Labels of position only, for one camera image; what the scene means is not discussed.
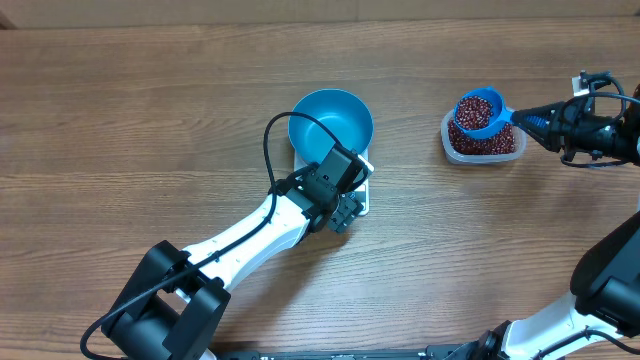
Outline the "blue plastic measuring scoop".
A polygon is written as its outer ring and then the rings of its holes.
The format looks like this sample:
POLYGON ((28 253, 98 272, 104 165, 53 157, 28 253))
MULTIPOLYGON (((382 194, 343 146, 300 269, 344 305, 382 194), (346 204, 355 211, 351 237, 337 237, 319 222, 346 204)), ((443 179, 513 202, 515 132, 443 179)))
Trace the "blue plastic measuring scoop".
POLYGON ((492 87, 478 88, 463 96, 454 109, 454 124, 468 137, 485 140, 511 124, 514 111, 492 87))

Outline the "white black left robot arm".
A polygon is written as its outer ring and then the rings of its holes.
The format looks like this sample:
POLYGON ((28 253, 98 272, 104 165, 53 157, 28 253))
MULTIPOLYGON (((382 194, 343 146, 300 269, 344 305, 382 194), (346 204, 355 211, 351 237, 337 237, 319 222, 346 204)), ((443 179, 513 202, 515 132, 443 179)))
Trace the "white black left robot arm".
POLYGON ((342 233, 363 209, 356 189, 373 173, 365 157, 334 145, 321 163, 273 181, 265 201, 234 226, 182 250, 167 241, 136 267, 102 333, 129 359, 210 359, 208 347, 249 274, 308 234, 342 233))

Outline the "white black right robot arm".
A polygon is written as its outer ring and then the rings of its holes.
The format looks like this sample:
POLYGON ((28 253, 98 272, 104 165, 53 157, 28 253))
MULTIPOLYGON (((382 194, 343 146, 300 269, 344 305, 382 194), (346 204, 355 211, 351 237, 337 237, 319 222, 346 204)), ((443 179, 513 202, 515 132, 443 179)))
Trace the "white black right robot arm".
MULTIPOLYGON (((639 96, 612 93, 621 110, 598 116, 595 101, 608 97, 602 76, 564 102, 519 111, 506 108, 491 87, 471 91, 496 110, 491 124, 523 130, 546 150, 573 166, 576 153, 593 158, 593 167, 639 163, 639 96)), ((451 359, 562 359, 595 342, 608 341, 636 355, 622 343, 639 333, 639 216, 633 214, 589 249, 572 274, 569 291, 536 314, 506 321, 479 339, 457 347, 451 359)))

